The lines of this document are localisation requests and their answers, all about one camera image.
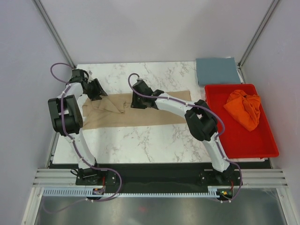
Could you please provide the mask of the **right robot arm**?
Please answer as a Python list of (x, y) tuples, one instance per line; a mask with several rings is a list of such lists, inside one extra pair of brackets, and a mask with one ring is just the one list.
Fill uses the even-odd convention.
[(138, 79), (134, 85), (129, 85), (133, 91), (131, 107), (136, 109), (153, 108), (178, 115), (185, 119), (191, 135), (205, 146), (215, 180), (226, 184), (234, 175), (234, 165), (227, 157), (219, 136), (218, 122), (225, 127), (221, 119), (210, 110), (203, 100), (197, 102), (185, 101), (173, 97), (162, 90), (153, 91), (144, 80)]

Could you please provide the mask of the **beige t shirt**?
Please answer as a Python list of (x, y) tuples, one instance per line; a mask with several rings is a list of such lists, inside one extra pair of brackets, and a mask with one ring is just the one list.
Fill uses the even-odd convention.
[(181, 116), (153, 108), (131, 108), (132, 94), (112, 94), (101, 100), (87, 99), (82, 106), (83, 129), (185, 124)]

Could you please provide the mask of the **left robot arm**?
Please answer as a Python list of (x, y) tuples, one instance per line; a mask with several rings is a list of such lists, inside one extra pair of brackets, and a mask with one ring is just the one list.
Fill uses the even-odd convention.
[(107, 93), (98, 79), (92, 79), (87, 71), (73, 68), (72, 76), (62, 94), (48, 100), (53, 129), (70, 144), (78, 162), (77, 169), (71, 169), (76, 176), (76, 185), (95, 186), (104, 182), (105, 172), (99, 170), (83, 135), (83, 117), (77, 100), (83, 94), (91, 101), (101, 100)]

